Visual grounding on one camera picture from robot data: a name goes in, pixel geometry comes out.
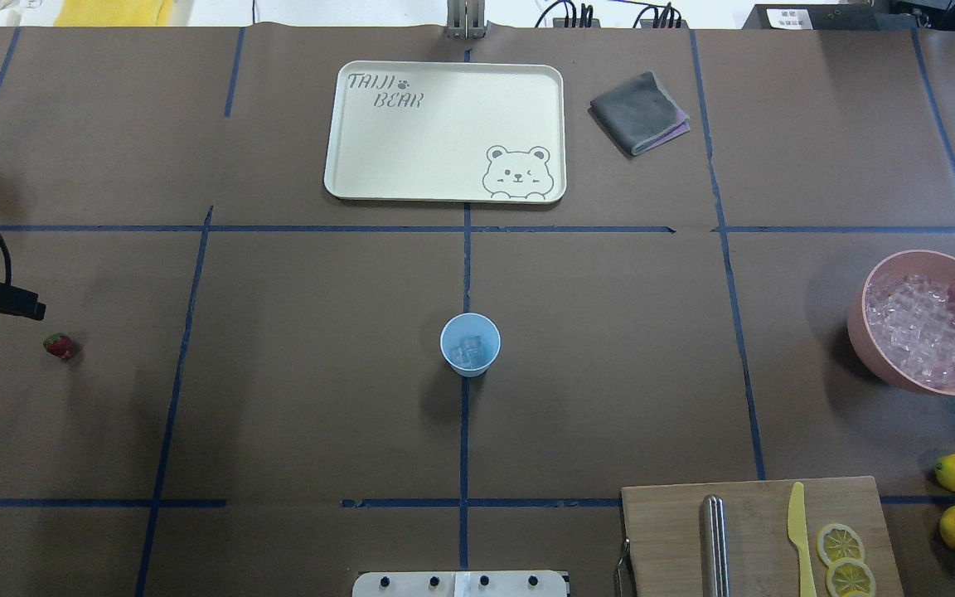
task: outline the folded cloth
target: folded cloth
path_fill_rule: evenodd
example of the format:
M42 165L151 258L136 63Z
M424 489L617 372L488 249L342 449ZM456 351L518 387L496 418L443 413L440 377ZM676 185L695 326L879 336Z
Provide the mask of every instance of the folded cloth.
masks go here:
M592 99L592 113L615 143L632 155L691 131L690 116L673 101L655 73L644 72Z
M152 27L167 24L173 0L65 0L54 27Z

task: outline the brown tabletop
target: brown tabletop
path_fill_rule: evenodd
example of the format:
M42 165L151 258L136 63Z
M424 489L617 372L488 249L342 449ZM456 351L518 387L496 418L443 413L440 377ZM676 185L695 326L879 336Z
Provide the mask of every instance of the brown tabletop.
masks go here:
M557 68L565 196L330 196L353 60ZM588 102L645 70L692 132L626 158ZM955 400L845 330L880 258L955 256L955 34L0 30L0 224L48 305L0 316L0 596L609 596L624 485L859 475L905 594L955 595ZM470 382L437 345L468 309L503 335Z

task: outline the strawberry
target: strawberry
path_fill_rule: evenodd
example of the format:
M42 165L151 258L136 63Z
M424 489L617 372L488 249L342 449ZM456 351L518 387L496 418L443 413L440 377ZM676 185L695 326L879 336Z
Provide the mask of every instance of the strawberry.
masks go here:
M67 362L67 360L72 358L72 339L71 337L65 336L64 333L56 333L56 335L47 337L46 340L42 341L42 347L51 355L63 360L63 362Z

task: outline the blue cup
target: blue cup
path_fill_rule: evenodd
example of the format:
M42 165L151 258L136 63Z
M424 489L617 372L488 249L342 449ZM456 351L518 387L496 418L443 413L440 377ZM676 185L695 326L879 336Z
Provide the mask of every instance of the blue cup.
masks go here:
M477 377L500 355L500 330L477 313L450 318L440 330L440 354L463 377Z

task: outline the bear drawing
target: bear drawing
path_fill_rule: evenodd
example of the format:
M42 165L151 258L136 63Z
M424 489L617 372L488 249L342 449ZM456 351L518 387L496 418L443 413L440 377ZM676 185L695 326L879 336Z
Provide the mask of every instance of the bear drawing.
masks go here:
M501 146L492 146L485 154L488 171L482 178L485 190L492 199L505 201L527 199L542 201L555 185L547 169L550 153L542 147L530 151L507 151Z

